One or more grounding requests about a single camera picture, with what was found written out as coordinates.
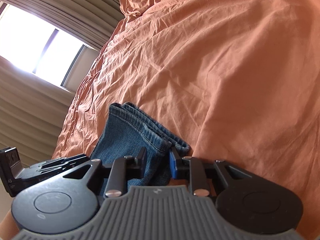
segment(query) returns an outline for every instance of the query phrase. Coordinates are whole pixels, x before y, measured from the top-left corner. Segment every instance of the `beige curtain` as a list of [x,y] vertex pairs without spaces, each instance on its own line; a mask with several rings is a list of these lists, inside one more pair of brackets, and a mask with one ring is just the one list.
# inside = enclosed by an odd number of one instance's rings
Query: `beige curtain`
[[51,159],[73,97],[0,57],[0,148],[17,147],[27,166]]
[[100,50],[124,18],[114,0],[2,0]]

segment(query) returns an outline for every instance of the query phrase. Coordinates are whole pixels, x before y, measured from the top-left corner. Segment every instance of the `ribbed rubber surface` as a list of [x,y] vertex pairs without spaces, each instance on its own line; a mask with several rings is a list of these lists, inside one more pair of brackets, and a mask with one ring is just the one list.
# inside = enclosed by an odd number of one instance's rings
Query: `ribbed rubber surface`
[[211,199],[188,193],[185,186],[131,187],[119,198],[105,200],[87,224],[60,235],[26,230],[14,240],[302,240],[294,230],[254,235],[227,223]]

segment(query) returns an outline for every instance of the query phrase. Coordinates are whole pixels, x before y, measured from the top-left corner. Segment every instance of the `window frame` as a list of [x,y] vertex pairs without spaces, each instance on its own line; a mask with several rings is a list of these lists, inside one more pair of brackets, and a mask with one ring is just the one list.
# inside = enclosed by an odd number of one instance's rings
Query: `window frame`
[[[10,5],[10,4],[7,4],[7,3],[3,2],[3,4],[0,6],[0,20],[1,20],[1,18],[2,18],[2,15],[4,15],[6,9],[7,9],[9,6],[13,6],[13,5]],[[46,42],[46,44],[45,44],[45,46],[44,46],[44,48],[43,48],[43,50],[42,50],[42,52],[41,52],[38,60],[37,60],[37,63],[36,63],[36,65],[35,65],[35,67],[34,67],[34,69],[32,70],[31,73],[33,73],[33,74],[36,75],[36,71],[37,71],[37,69],[38,69],[38,66],[39,66],[39,63],[40,63],[41,59],[44,57],[45,53],[46,53],[47,50],[49,49],[50,45],[52,44],[54,38],[57,36],[58,33],[59,33],[59,30],[58,30],[57,28],[55,28],[55,29],[53,30],[51,36],[50,36],[49,39],[47,40],[47,42]],[[84,47],[86,47],[86,45],[82,44],[81,48],[79,49],[79,51],[77,52],[76,56],[74,57],[72,63],[70,64],[70,66],[69,66],[69,68],[68,68],[68,70],[67,70],[67,72],[66,72],[66,74],[65,74],[65,76],[64,76],[64,78],[63,78],[63,80],[62,80],[62,83],[61,83],[61,85],[60,85],[61,87],[65,87],[65,86],[64,86],[64,85],[65,85],[64,83],[66,82],[66,79],[67,79],[67,77],[68,77],[68,75],[69,75],[72,67],[74,66],[75,62],[77,61],[77,59],[78,59],[78,57],[80,56],[81,52],[83,51]]]

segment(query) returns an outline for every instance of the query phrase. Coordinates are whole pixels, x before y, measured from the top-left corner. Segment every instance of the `circular cap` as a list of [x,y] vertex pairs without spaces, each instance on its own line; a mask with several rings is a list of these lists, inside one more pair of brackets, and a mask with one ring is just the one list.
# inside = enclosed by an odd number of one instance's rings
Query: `circular cap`
[[255,213],[272,213],[280,206],[279,199],[268,192],[253,192],[243,199],[244,206]]
[[34,204],[42,213],[55,214],[66,210],[71,205],[71,198],[65,193],[53,191],[39,195]]
[[207,196],[209,196],[209,194],[210,194],[210,192],[204,188],[196,189],[193,192],[193,195],[195,195],[197,197],[207,197]]
[[122,195],[122,192],[116,189],[111,189],[106,192],[107,197],[119,197],[121,195]]

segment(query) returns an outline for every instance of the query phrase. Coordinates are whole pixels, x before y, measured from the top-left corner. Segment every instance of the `logo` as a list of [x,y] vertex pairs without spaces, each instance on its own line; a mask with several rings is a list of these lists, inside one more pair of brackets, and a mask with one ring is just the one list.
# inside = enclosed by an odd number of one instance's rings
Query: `logo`
[[162,189],[156,188],[156,189],[153,190],[153,192],[156,193],[156,194],[159,194],[159,193],[162,192]]
[[45,219],[45,215],[44,214],[37,214],[37,217],[41,218],[41,219]]

